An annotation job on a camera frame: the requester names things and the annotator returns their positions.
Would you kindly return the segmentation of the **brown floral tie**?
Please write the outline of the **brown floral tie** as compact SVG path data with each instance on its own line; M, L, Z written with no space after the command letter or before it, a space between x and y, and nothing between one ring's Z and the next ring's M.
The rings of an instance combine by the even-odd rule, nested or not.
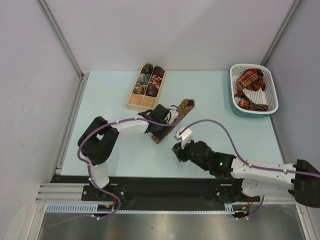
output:
M180 105L178 106L180 116L175 119L174 122L170 125L172 126L162 126L160 131L157 133L153 133L151 139L159 144L169 133L173 131L173 129L179 124L179 122L186 117L186 115L195 107L195 101L193 99L184 99Z

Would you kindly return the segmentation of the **red plaid tie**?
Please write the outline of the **red plaid tie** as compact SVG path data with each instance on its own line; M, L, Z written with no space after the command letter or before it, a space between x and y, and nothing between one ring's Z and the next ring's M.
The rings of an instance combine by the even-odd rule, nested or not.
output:
M237 103L237 105L244 110L267 112L269 110L268 105L254 103L244 92L244 89L249 90L248 86L257 79L258 75L262 78L264 76L262 70L259 68L245 70L236 82L237 91L234 96L242 99Z

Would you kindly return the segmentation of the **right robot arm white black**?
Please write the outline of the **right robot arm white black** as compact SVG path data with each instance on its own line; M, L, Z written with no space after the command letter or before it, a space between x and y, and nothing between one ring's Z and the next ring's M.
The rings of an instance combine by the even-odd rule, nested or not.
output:
M320 206L320 172L306 160L257 166L232 154L214 152L205 142L193 140L185 146L176 143L172 151L180 162L190 161L217 179L239 179L241 183L230 188L237 201L247 196L283 196L307 207Z

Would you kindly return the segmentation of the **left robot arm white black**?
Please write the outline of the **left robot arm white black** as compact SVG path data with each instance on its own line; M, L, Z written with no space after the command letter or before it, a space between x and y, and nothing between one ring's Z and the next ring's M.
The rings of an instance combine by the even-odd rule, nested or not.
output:
M170 128L183 118L176 105L164 107L158 104L155 109L139 112L136 116L109 122L96 117L77 142L77 157L87 165L89 181L94 186L92 194L99 200L110 195L110 178L107 174L107 159L120 137L134 134L152 134L162 140Z

